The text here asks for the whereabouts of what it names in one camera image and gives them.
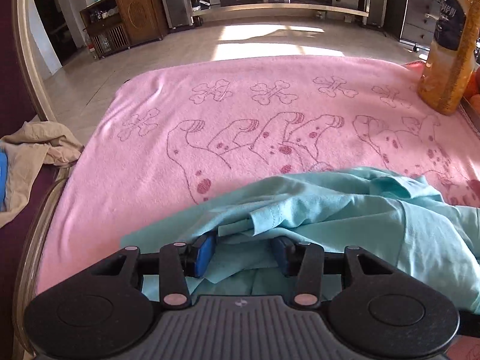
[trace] floor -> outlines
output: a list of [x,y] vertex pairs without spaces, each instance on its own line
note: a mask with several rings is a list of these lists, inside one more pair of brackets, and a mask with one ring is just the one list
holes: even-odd
[[116,90],[146,71],[278,55],[361,56],[399,64],[419,58],[382,32],[355,24],[282,17],[214,22],[94,60],[85,50],[45,81],[53,111],[86,144]]

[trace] beige cloth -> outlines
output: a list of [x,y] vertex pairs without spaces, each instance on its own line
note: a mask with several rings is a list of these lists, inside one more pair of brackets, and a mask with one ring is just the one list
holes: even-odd
[[0,150],[8,158],[5,200],[0,211],[1,228],[13,221],[27,205],[42,165],[65,166],[76,161],[83,145],[60,123],[26,122],[14,134],[0,139]]

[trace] cabinet door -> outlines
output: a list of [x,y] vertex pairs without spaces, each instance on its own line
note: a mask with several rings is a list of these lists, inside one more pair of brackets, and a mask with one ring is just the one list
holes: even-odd
[[117,0],[117,5],[132,44],[158,37],[150,0]]

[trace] dark blue label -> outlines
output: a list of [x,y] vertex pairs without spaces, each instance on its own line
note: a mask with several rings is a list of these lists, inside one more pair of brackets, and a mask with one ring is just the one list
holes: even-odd
[[434,38],[442,47],[457,51],[467,17],[458,0],[442,0]]

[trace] plastic bottle on floor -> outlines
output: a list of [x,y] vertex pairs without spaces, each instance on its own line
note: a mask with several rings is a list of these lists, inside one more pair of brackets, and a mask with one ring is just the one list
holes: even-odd
[[480,0],[442,0],[440,19],[420,83],[419,96],[434,110],[457,109],[475,67]]

